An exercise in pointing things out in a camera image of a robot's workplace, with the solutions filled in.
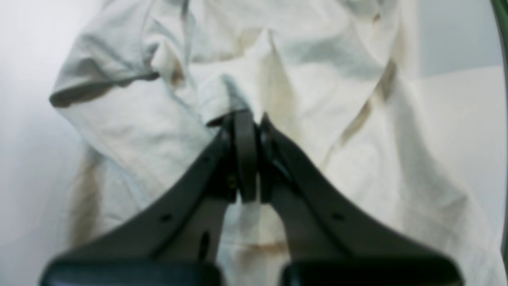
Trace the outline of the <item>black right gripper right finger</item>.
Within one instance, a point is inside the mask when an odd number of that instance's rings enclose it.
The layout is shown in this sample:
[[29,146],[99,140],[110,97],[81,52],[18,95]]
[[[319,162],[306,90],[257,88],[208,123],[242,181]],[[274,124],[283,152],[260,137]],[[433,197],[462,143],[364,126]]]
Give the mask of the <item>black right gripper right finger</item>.
[[452,258],[392,230],[347,199],[263,115],[262,202],[283,221],[281,286],[462,286]]

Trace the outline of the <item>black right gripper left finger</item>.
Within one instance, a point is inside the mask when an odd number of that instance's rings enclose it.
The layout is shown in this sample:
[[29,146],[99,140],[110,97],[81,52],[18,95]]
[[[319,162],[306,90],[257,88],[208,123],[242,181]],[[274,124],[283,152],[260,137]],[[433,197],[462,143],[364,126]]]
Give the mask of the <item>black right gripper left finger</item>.
[[147,209],[53,259],[42,286],[221,286],[223,218],[240,193],[256,200],[256,127],[248,110],[216,120],[216,137]]

